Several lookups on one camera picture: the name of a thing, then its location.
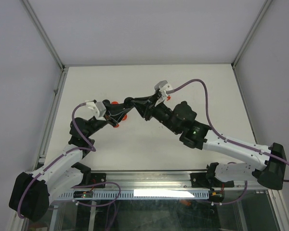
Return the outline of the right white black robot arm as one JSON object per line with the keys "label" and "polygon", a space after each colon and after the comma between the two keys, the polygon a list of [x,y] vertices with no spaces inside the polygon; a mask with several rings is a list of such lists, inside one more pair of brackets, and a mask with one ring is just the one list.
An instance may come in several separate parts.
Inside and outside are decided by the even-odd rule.
{"label": "right white black robot arm", "polygon": [[196,121],[197,114],[186,101],[170,109],[154,94],[133,98],[130,104],[146,121],[154,118],[173,133],[179,134],[179,140],[185,146],[240,160],[238,164],[211,163],[206,174],[206,182],[210,186],[232,180],[250,180],[268,189],[283,188],[286,156],[281,144],[274,142],[267,146],[227,137],[217,132],[211,124]]}

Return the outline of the black earbud charging case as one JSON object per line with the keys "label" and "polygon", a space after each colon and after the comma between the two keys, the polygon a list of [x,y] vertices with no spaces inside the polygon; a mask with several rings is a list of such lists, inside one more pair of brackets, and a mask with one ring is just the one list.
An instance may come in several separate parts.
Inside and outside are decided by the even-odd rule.
{"label": "black earbud charging case", "polygon": [[127,97],[127,98],[124,100],[124,106],[125,106],[125,108],[131,108],[131,107],[133,107],[132,101],[133,101],[133,98],[132,98],[132,97]]}

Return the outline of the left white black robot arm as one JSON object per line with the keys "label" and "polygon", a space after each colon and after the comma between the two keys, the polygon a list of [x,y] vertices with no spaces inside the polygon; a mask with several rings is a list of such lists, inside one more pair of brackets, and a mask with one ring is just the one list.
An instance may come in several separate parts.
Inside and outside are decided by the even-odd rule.
{"label": "left white black robot arm", "polygon": [[96,150],[90,136],[106,125],[117,126],[133,108],[132,102],[133,98],[129,97],[119,104],[104,100],[87,101],[76,106],[72,112],[71,138],[67,146],[39,169],[22,172],[16,177],[9,208],[17,212],[20,219],[37,221],[66,190],[88,186],[91,170],[80,160]]}

